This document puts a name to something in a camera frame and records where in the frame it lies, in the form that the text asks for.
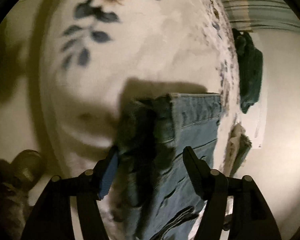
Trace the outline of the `blue denim jeans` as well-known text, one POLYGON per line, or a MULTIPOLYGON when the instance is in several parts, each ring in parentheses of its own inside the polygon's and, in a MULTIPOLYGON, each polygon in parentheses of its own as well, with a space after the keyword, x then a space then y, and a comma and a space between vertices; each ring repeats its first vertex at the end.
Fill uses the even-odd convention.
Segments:
POLYGON ((218 94, 135 99, 122 111, 116 144, 125 239, 187 239, 205 203, 182 152, 190 146, 213 164, 221 118, 218 94))

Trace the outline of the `grey quilted trousers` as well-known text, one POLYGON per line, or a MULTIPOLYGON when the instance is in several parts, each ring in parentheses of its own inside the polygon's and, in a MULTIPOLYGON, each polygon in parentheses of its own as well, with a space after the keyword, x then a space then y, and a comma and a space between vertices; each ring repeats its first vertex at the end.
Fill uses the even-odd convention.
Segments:
POLYGON ((5 160, 0 160, 0 239, 20 239, 30 213, 29 192, 5 160))

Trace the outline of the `left grey slipper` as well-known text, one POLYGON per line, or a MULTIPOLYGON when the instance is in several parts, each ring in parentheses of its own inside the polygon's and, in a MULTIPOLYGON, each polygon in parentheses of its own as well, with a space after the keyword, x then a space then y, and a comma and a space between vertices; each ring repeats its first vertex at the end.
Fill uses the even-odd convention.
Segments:
POLYGON ((24 187, 32 189, 46 171, 46 159, 39 152, 24 150, 11 162, 13 174, 24 187))

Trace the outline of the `folded blue jeans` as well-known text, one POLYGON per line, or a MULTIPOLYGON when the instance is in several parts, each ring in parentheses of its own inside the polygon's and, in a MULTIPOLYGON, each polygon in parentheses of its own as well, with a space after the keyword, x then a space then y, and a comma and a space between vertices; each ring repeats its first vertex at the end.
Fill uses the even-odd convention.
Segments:
POLYGON ((250 139, 246 135, 242 134, 239 141, 239 149, 230 172, 230 177, 234 177, 238 169, 242 166, 251 148, 252 143, 250 139))

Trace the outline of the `white bed headboard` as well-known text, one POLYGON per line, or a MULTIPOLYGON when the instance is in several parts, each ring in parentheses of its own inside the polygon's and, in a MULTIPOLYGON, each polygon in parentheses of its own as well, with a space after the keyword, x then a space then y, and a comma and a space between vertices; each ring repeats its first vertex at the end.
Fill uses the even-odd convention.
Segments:
POLYGON ((251 127, 249 138, 253 149, 260 149, 263 144, 267 119, 267 103, 259 100, 249 109, 251 127))

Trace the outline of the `dark green plush blanket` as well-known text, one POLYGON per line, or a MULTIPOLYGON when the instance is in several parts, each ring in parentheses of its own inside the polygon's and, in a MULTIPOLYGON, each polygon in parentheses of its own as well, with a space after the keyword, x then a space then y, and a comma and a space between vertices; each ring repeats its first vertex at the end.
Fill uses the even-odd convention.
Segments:
POLYGON ((233 28, 239 65, 240 108, 246 114, 259 101, 263 74, 263 54, 258 50, 246 31, 233 28))

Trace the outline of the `floral bed quilt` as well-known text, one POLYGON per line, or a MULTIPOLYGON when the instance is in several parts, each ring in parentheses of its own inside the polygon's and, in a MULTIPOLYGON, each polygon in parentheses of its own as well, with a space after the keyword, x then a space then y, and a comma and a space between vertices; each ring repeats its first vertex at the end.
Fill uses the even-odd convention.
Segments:
MULTIPOLYGON (((67 178, 117 145, 130 101, 174 93, 220 96, 209 166, 223 167, 239 112, 239 77, 221 0, 52 0, 39 76, 47 132, 67 178)), ((111 239, 125 239, 118 173, 99 203, 111 239)))

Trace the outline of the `green striped curtain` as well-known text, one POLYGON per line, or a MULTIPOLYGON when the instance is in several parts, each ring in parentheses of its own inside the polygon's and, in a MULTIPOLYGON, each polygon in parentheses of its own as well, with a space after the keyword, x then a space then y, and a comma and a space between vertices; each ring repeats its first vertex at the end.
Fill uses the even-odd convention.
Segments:
POLYGON ((300 33, 300 0, 221 0, 230 24, 239 31, 300 33))

